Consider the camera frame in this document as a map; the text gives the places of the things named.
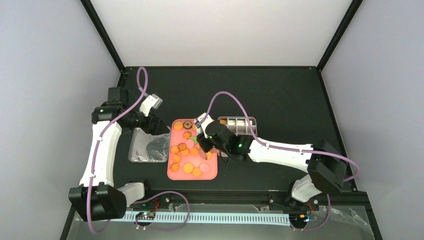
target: white wall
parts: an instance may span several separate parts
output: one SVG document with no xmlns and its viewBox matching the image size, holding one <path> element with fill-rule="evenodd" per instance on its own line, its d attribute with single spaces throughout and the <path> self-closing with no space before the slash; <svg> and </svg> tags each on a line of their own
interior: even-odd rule
<svg viewBox="0 0 424 240">
<path fill-rule="evenodd" d="M 0 239 L 59 239 L 119 72 L 80 1 L 1 1 Z"/>
<path fill-rule="evenodd" d="M 424 2 L 363 1 L 323 71 L 384 239 L 422 239 Z"/>
<path fill-rule="evenodd" d="M 316 66 L 352 0 L 93 0 L 125 66 Z"/>
</svg>

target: black frame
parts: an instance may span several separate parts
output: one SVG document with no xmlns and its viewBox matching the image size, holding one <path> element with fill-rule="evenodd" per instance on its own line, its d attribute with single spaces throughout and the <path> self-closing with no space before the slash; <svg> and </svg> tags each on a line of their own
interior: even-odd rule
<svg viewBox="0 0 424 240">
<path fill-rule="evenodd" d="M 126 80 L 127 76 L 125 73 L 125 66 L 123 62 L 121 61 L 121 58 L 115 49 L 112 40 L 109 38 L 109 35 L 103 26 L 98 14 L 96 13 L 96 10 L 90 0 L 80 0 L 82 5 L 84 6 L 88 16 L 90 17 L 92 23 L 94 24 L 98 34 L 100 35 L 101 39 L 103 40 L 103 43 L 105 44 L 107 50 L 109 51 L 113 61 L 115 62 L 118 70 L 121 72 L 121 75 L 119 77 L 118 86 L 122 85 L 123 82 Z M 352 21 L 353 17 L 355 16 L 355 13 L 359 9 L 361 3 L 363 0 L 352 0 L 349 8 L 347 9 L 343 19 L 341 20 L 337 30 L 335 31 L 330 43 L 328 44 L 323 56 L 321 57 L 321 60 L 319 61 L 318 65 L 316 66 L 316 71 L 319 76 L 322 88 L 325 92 L 325 97 L 328 103 L 328 106 L 330 106 L 331 110 L 331 117 L 333 120 L 334 125 L 337 129 L 337 137 L 342 147 L 342 154 L 346 156 L 346 150 L 341 138 L 341 134 L 339 131 L 339 127 L 337 126 L 337 122 L 334 116 L 333 109 L 331 109 L 330 99 L 324 84 L 323 76 L 321 72 L 323 71 L 324 67 L 326 66 L 327 62 L 329 61 L 332 53 L 336 49 L 341 37 L 345 33 L 346 29 L 349 26 L 349 23 Z M 352 169 L 349 167 L 348 172 L 350 175 L 353 174 Z M 352 181 L 353 192 L 342 192 L 340 194 L 331 195 L 331 205 L 333 206 L 363 206 L 365 207 L 368 221 L 371 225 L 372 231 L 374 233 L 374 238 L 376 240 L 382 240 L 382 235 L 380 233 L 373 209 L 371 207 L 370 200 L 368 198 L 368 195 L 366 192 L 357 191 L 356 182 Z M 245 194 L 240 194 L 240 192 L 235 192 L 232 194 L 231 192 L 216 192 L 213 197 L 205 197 L 204 194 L 199 194 L 196 192 L 182 192 L 188 199 L 190 199 L 193 202 L 202 202 L 202 203 L 219 203 L 222 201 L 228 202 L 231 199 L 232 204 L 266 204 L 269 203 L 269 198 L 271 193 L 258 193 L 258 194 L 252 194 L 252 192 Z M 161 202 L 163 202 L 164 205 L 166 205 L 165 198 L 167 196 L 162 196 L 163 199 L 159 199 Z M 168 196 L 171 198 L 171 201 L 174 200 L 175 203 L 178 203 L 178 199 L 173 199 L 172 196 Z M 324 194 L 317 195 L 316 199 L 318 200 L 318 205 L 326 205 L 327 199 Z M 68 213 L 68 216 L 66 218 L 66 222 L 62 231 L 62 234 L 60 236 L 61 240 L 66 240 L 69 234 L 69 230 L 72 224 L 72 220 L 74 218 L 74 215 L 76 213 L 76 210 L 71 207 Z"/>
</svg>

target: cable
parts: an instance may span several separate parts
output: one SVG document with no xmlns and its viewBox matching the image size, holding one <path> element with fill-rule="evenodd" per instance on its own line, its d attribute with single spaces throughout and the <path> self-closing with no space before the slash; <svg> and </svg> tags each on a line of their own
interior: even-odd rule
<svg viewBox="0 0 424 240">
<path fill-rule="evenodd" d="M 144 72 L 144 88 L 142 88 L 140 86 L 140 72 L 141 70 L 143 70 Z M 141 66 L 138 71 L 137 71 L 137 85 L 138 85 L 138 89 L 141 91 L 141 95 L 140 97 L 137 99 L 137 101 L 134 102 L 133 105 L 131 105 L 127 110 L 125 110 L 124 112 L 122 112 L 121 114 L 119 114 L 117 117 L 115 117 L 113 120 L 111 120 L 109 122 L 109 124 L 107 124 L 104 129 L 101 131 L 99 137 L 100 139 L 103 137 L 103 135 L 105 134 L 106 130 L 108 130 L 108 128 L 114 124 L 116 121 L 118 121 L 119 119 L 121 119 L 125 114 L 127 114 L 128 112 L 130 112 L 133 108 L 135 108 L 143 99 L 143 96 L 146 93 L 146 89 L 147 89 L 147 84 L 149 82 L 149 76 L 147 74 L 147 70 L 145 67 Z M 99 235 L 101 234 L 106 227 L 109 225 L 109 222 L 111 221 L 110 219 L 106 221 L 106 223 L 104 224 L 103 228 L 100 231 L 96 231 L 94 229 L 93 226 L 93 221 L 92 221 L 92 211 L 91 211 L 91 195 L 92 195 L 92 189 L 93 189 L 93 178 L 94 176 L 94 171 L 95 171 L 95 166 L 96 166 L 96 156 L 97 156 L 97 151 L 99 150 L 99 145 L 100 145 L 101 140 L 97 140 L 95 147 L 94 147 L 94 152 L 93 152 L 93 158 L 92 158 L 92 162 L 91 162 L 91 174 L 93 176 L 90 177 L 90 182 L 88 184 L 88 190 L 87 190 L 87 203 L 86 203 L 86 211 L 87 211 L 87 222 L 88 222 L 88 227 L 90 228 L 91 233 L 93 233 L 94 235 Z"/>
<path fill-rule="evenodd" d="M 330 212 L 331 212 L 331 202 L 330 202 L 330 195 L 328 195 L 327 194 L 327 200 L 328 200 L 328 210 L 327 210 L 327 216 L 325 216 L 325 219 L 324 219 L 324 221 L 320 224 L 320 225 L 318 225 L 318 226 L 316 226 L 316 227 L 313 227 L 313 228 L 309 228 L 309 229 L 301 229 L 301 228 L 296 228 L 296 227 L 294 227 L 293 226 L 293 224 L 292 223 L 290 223 L 290 227 L 292 227 L 294 230 L 298 230 L 298 231 L 302 231 L 302 232 L 309 232 L 309 231 L 314 231 L 314 230 L 317 230 L 317 229 L 320 229 L 320 228 L 322 228 L 328 221 L 329 221 L 329 219 L 330 219 Z"/>
<path fill-rule="evenodd" d="M 207 108 L 206 116 L 207 116 L 207 115 L 209 115 L 209 112 L 211 111 L 212 104 L 214 104 L 215 99 L 216 99 L 219 95 L 221 95 L 221 94 L 224 94 L 224 95 L 228 95 L 228 96 L 230 96 L 230 97 L 231 97 L 231 98 L 232 98 L 232 99 L 233 99 L 233 100 L 234 100 L 234 101 L 238 104 L 238 106 L 240 107 L 241 111 L 242 111 L 242 112 L 243 112 L 243 114 L 244 114 L 244 117 L 245 117 L 246 119 L 249 119 L 249 115 L 248 115 L 248 113 L 246 112 L 245 108 L 243 107 L 242 103 L 241 103 L 241 102 L 237 99 L 237 97 L 236 97 L 236 96 L 234 96 L 233 94 L 231 94 L 231 93 L 229 93 L 229 92 L 227 92 L 227 91 L 219 91 L 219 92 L 217 92 L 217 93 L 216 93 L 216 94 L 212 97 L 212 99 L 210 100 L 210 103 L 209 103 L 209 107 Z M 203 123 L 205 120 L 206 120 L 206 117 L 204 117 L 204 118 L 200 121 L 200 124 L 201 124 L 201 123 Z M 317 150 L 300 150 L 300 149 L 297 149 L 297 148 L 283 147 L 283 146 L 274 146 L 274 145 L 266 144 L 266 143 L 262 142 L 261 140 L 259 140 L 258 136 L 255 134 L 255 131 L 254 131 L 254 130 L 253 130 L 253 128 L 252 128 L 251 122 L 250 122 L 250 121 L 247 121 L 247 124 L 249 125 L 249 129 L 250 129 L 250 132 L 252 133 L 253 138 L 254 138 L 254 139 L 255 139 L 255 140 L 256 140 L 256 141 L 257 141 L 260 145 L 262 145 L 262 146 L 264 146 L 264 147 L 271 148 L 271 149 L 279 149 L 279 150 L 284 150 L 284 151 L 290 151 L 290 152 L 296 152 L 296 153 L 310 153 L 310 154 L 326 155 L 326 156 L 330 156 L 330 157 L 334 157 L 334 158 L 341 159 L 341 160 L 343 160 L 343 161 L 345 161 L 345 162 L 348 162 L 348 163 L 350 163 L 350 164 L 354 165 L 354 166 L 355 166 L 355 168 L 356 168 L 356 173 L 355 173 L 355 174 L 353 174 L 352 176 L 349 176 L 349 177 L 345 178 L 345 179 L 344 179 L 344 182 L 347 182 L 347 181 L 349 181 L 349 180 L 352 180 L 352 179 L 356 178 L 356 177 L 359 175 L 360 171 L 361 171 L 361 168 L 359 167 L 359 165 L 358 165 L 356 162 L 352 161 L 351 159 L 349 159 L 349 158 L 347 158 L 347 157 L 345 157 L 345 156 L 342 156 L 342 155 L 339 155 L 339 154 L 335 154 L 335 153 L 332 153 L 332 152 L 317 151 Z"/>
<path fill-rule="evenodd" d="M 143 229 L 161 230 L 161 231 L 174 231 L 174 230 L 178 230 L 178 229 L 182 228 L 187 223 L 187 221 L 189 220 L 189 217 L 190 217 L 189 201 L 187 200 L 187 198 L 184 195 L 182 195 L 181 193 L 176 192 L 176 191 L 164 191 L 164 192 L 158 193 L 158 194 L 156 194 L 156 195 L 154 195 L 154 196 L 152 196 L 152 197 L 150 197 L 146 200 L 135 201 L 134 204 L 144 204 L 144 203 L 147 203 L 147 202 L 151 201 L 152 199 L 155 199 L 155 198 L 159 197 L 160 195 L 164 195 L 164 194 L 176 194 L 176 195 L 182 197 L 182 199 L 184 199 L 185 203 L 187 204 L 187 216 L 185 217 L 184 221 L 179 226 L 176 226 L 176 227 L 173 227 L 173 228 L 144 226 Z M 135 219 L 135 224 L 137 225 L 137 227 L 140 226 L 139 225 L 139 219 L 140 219 L 140 217 L 137 217 Z"/>
</svg>

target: gray wall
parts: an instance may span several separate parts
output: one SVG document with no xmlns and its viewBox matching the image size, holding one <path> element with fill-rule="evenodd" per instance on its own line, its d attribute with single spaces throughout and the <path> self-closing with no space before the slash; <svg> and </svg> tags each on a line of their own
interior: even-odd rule
<svg viewBox="0 0 424 240">
<path fill-rule="evenodd" d="M 422 239 L 424 2 L 364 1 L 323 72 L 384 239 Z"/>
<path fill-rule="evenodd" d="M 80 1 L 0 9 L 0 239 L 59 239 L 119 72 Z"/>
</svg>

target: white backdrop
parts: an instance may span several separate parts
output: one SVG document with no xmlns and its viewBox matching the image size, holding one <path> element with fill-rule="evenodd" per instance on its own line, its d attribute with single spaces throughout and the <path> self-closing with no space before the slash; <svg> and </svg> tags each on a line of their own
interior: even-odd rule
<svg viewBox="0 0 424 240">
<path fill-rule="evenodd" d="M 125 66 L 316 66 L 351 0 L 93 0 Z"/>
</svg>

